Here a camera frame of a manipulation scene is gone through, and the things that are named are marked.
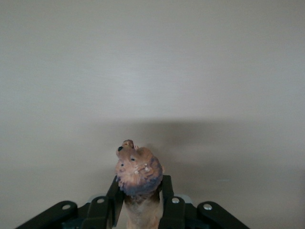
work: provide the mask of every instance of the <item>black metal bracket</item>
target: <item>black metal bracket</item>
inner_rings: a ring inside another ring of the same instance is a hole
[[[107,194],[77,208],[76,203],[62,201],[16,229],[111,229],[117,225],[124,193],[114,178]],[[245,224],[214,202],[197,207],[185,203],[173,192],[168,175],[161,182],[163,216],[159,229],[249,229]]]

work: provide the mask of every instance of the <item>animal figurine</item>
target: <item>animal figurine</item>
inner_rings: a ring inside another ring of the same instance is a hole
[[[162,215],[158,187],[163,167],[148,148],[139,148],[132,140],[124,141],[116,155],[117,182],[126,194],[127,229],[157,229]]]

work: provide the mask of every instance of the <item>brown figurine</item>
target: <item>brown figurine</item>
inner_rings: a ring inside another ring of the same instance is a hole
[[[157,229],[160,220],[158,186],[163,177],[159,160],[148,148],[137,147],[126,140],[116,155],[117,182],[126,194],[127,229]]]

